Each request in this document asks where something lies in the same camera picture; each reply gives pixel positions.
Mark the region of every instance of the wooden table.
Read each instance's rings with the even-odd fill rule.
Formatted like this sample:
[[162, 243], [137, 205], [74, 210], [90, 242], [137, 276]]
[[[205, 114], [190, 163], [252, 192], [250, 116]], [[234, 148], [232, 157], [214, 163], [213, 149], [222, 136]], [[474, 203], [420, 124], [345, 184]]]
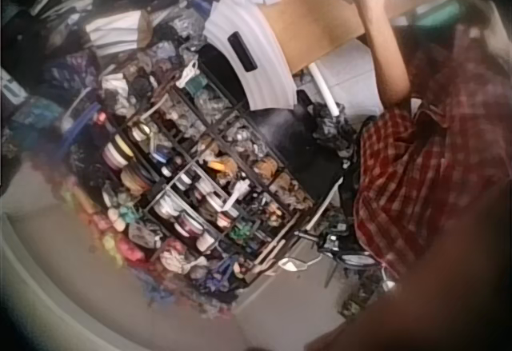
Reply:
[[[390, 18], [431, 0], [386, 0]], [[363, 34], [355, 6], [343, 0], [282, 0], [260, 6], [295, 73]]]

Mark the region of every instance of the white tile floor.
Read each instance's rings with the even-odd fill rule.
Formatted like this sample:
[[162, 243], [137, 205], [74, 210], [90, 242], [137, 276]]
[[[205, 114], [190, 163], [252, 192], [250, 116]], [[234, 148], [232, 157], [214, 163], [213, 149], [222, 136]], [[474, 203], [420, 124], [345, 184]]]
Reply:
[[[329, 261], [305, 273], [281, 272], [265, 284], [231, 320], [206, 320], [172, 305], [148, 307], [138, 281], [116, 269], [102, 251], [91, 253], [90, 231], [73, 213], [56, 204], [48, 186], [23, 166], [1, 200], [14, 231], [32, 258], [75, 304], [113, 331], [153, 350], [302, 349], [339, 323], [336, 301], [342, 282], [323, 284]], [[307, 245], [299, 257], [313, 257]]]

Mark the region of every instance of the plaid shirt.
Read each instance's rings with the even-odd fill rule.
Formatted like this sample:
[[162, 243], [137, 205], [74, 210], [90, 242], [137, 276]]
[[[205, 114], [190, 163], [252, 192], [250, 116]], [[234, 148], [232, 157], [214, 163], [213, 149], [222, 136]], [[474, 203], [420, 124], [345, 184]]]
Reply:
[[416, 114], [389, 109], [362, 135], [356, 232], [398, 275], [464, 206], [512, 174], [510, 79], [490, 70], [482, 43], [462, 27], [450, 56], [432, 54], [439, 66], [428, 82], [415, 72], [432, 62], [419, 54], [410, 66], [413, 88], [423, 88]]

